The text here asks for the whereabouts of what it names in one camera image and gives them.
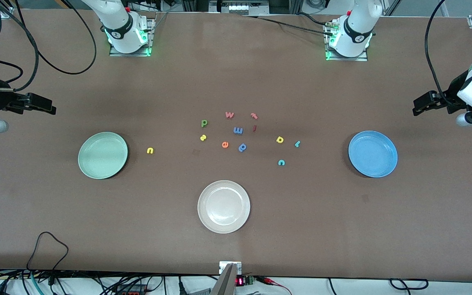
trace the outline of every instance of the mounting plate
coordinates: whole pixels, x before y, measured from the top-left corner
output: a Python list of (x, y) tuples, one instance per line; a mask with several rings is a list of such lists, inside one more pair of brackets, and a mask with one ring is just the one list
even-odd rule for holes
[(220, 275), (229, 263), (236, 263), (238, 265), (238, 275), (241, 275), (241, 261), (220, 261)]

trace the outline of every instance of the green plate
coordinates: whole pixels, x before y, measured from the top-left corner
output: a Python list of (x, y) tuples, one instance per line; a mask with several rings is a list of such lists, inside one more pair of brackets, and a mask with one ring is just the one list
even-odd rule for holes
[(81, 172), (92, 179), (107, 179), (127, 161), (129, 149), (125, 140), (113, 132), (101, 132), (91, 136), (81, 146), (77, 164)]

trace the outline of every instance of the red digital display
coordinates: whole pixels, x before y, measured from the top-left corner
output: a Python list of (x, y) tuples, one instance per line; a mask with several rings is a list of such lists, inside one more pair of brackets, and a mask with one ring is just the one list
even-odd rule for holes
[(245, 280), (242, 277), (236, 278), (236, 280), (234, 280), (234, 283), (236, 284), (236, 287), (245, 286)]

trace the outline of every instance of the black connector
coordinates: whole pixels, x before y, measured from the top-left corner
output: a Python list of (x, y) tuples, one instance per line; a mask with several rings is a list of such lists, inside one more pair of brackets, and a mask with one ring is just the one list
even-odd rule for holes
[(271, 284), (268, 279), (266, 277), (263, 277), (263, 276), (254, 276), (254, 279), (257, 280), (258, 282), (260, 283), (263, 283), (263, 284), (268, 284), (270, 286), (273, 286), (273, 284)]
[(188, 295), (187, 291), (185, 291), (185, 287), (183, 287), (182, 277), (178, 277), (179, 280), (179, 295)]

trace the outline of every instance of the white plate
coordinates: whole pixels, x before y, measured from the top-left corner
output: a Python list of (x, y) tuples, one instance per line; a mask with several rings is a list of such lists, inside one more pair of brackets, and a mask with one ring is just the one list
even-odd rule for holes
[(204, 226), (218, 234), (242, 227), (251, 213), (249, 195), (236, 182), (220, 180), (208, 185), (198, 200), (198, 215)]

